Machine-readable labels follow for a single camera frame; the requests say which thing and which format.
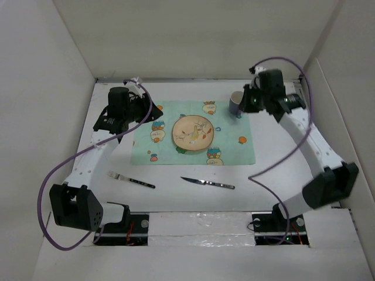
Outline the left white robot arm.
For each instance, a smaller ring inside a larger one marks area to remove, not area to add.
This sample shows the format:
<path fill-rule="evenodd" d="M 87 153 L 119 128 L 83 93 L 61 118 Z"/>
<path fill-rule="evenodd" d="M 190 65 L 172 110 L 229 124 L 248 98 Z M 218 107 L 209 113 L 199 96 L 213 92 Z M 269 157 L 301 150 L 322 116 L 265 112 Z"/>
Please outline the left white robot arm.
<path fill-rule="evenodd" d="M 130 131 L 129 125 L 156 121 L 162 114 L 138 84 L 127 82 L 109 90 L 108 104 L 93 126 L 92 149 L 82 155 L 62 184 L 54 184 L 49 191 L 57 225 L 91 232 L 107 224 L 118 232 L 130 227 L 128 206 L 101 203 L 96 193 L 104 189 L 101 184 L 108 161 L 122 134 Z"/>

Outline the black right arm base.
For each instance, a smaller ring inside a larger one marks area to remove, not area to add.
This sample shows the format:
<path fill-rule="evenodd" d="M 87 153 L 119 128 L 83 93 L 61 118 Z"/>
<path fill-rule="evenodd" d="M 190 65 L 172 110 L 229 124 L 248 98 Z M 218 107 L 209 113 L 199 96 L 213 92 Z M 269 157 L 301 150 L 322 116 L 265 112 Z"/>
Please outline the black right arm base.
<path fill-rule="evenodd" d="M 309 245 L 303 215 L 287 220 L 277 211 L 251 213 L 247 229 L 254 234 L 256 245 Z"/>

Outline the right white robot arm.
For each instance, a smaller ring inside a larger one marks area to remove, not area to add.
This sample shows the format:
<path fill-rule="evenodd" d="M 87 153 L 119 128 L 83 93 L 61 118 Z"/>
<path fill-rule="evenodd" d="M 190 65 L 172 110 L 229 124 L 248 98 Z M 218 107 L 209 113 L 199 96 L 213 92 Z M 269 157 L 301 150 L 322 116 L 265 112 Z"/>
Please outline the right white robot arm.
<path fill-rule="evenodd" d="M 309 165 L 313 179 L 289 199 L 272 209 L 272 226 L 283 231 L 295 218 L 350 196 L 359 168 L 346 163 L 327 143 L 317 127 L 309 121 L 309 112 L 298 94 L 286 94 L 285 87 L 277 95 L 246 84 L 240 103 L 246 113 L 267 111 L 289 133 Z"/>

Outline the round bird pattern plate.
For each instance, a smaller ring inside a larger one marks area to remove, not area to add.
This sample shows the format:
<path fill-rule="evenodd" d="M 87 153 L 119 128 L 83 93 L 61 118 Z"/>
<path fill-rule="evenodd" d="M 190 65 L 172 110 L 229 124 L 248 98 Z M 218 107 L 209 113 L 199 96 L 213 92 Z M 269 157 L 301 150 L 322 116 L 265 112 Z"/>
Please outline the round bird pattern plate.
<path fill-rule="evenodd" d="M 205 117 L 187 115 L 179 118 L 172 128 L 174 144 L 184 150 L 199 151 L 208 148 L 214 139 L 214 126 Z"/>

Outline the purple mug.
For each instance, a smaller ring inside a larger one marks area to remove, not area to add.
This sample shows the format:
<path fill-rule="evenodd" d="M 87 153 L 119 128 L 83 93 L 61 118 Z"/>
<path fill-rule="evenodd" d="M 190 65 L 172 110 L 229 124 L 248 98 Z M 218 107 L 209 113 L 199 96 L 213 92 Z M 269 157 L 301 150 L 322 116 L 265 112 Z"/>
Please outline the purple mug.
<path fill-rule="evenodd" d="M 242 99 L 243 99 L 243 92 L 241 91 L 235 91 L 230 96 L 229 112 L 236 117 L 241 116 L 240 103 Z"/>

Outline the green cartoon print cloth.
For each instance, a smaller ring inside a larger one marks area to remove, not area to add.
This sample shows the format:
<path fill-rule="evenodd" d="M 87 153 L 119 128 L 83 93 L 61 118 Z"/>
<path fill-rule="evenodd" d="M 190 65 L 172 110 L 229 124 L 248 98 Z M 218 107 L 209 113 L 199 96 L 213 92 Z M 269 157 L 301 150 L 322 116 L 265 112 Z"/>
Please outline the green cartoon print cloth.
<path fill-rule="evenodd" d="M 255 154 L 247 117 L 236 117 L 223 101 L 157 101 L 163 115 L 135 131 L 131 163 L 134 165 L 253 165 Z M 214 126 L 212 144 L 203 150 L 177 147 L 172 139 L 175 122 L 200 115 Z"/>

